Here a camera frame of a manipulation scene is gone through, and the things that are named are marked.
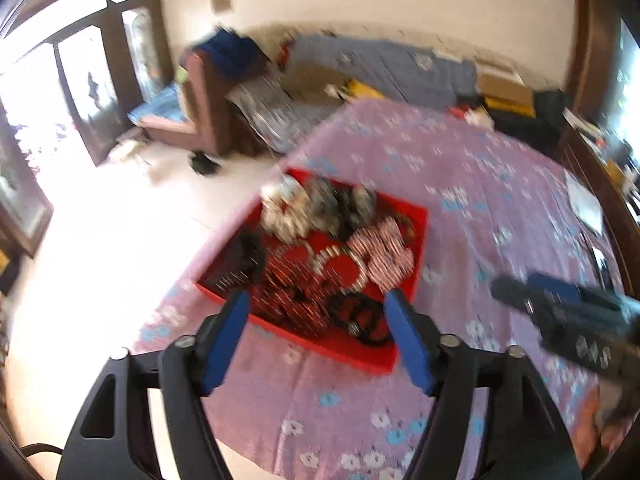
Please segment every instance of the floral tablecloth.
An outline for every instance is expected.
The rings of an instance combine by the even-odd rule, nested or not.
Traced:
[[[342,108],[284,159],[285,166],[362,182],[429,208],[416,309],[441,332],[459,334],[476,348],[521,345],[567,425],[574,423],[593,378],[542,351],[529,320],[489,292],[499,273],[525,278],[539,271],[594,283],[561,166],[503,134],[391,101]],[[202,248],[141,330],[135,351],[164,348],[219,311],[194,280],[254,205]],[[620,285],[608,241],[592,242]],[[474,403],[459,478],[474,472],[486,393],[477,390]],[[224,385],[204,399],[216,438],[289,480],[402,478],[431,405],[400,363],[390,375],[376,377],[250,324]]]

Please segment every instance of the shoe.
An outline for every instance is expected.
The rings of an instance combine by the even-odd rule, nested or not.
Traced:
[[[190,166],[193,171],[200,175],[216,174],[220,165],[211,160],[202,150],[194,150],[189,155]]]

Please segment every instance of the tile floor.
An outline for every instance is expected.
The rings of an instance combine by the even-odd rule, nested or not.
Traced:
[[[22,446],[64,446],[107,356],[133,341],[195,251],[274,163],[234,156],[220,174],[202,177],[183,150],[152,144],[143,156],[149,176],[134,161],[96,169],[76,153],[68,171],[43,178],[55,213],[9,298],[6,386]],[[178,479],[161,396],[150,398],[162,475]],[[236,478],[275,478],[228,448],[223,454]],[[55,478],[57,456],[31,460]]]

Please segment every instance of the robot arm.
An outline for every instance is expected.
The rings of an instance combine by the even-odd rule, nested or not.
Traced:
[[[146,390],[160,388],[180,478],[232,480],[200,398],[222,384],[248,311],[247,293],[237,291],[195,336],[111,358],[82,406],[57,478],[159,479]],[[475,388],[490,390],[476,478],[581,478],[562,418],[521,348],[469,348],[441,334],[398,290],[386,296],[385,316],[412,381],[436,399],[405,478],[456,478]]]

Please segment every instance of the light switch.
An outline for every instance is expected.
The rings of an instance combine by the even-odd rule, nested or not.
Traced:
[[[231,0],[211,0],[211,9],[215,14],[223,14],[233,10]]]

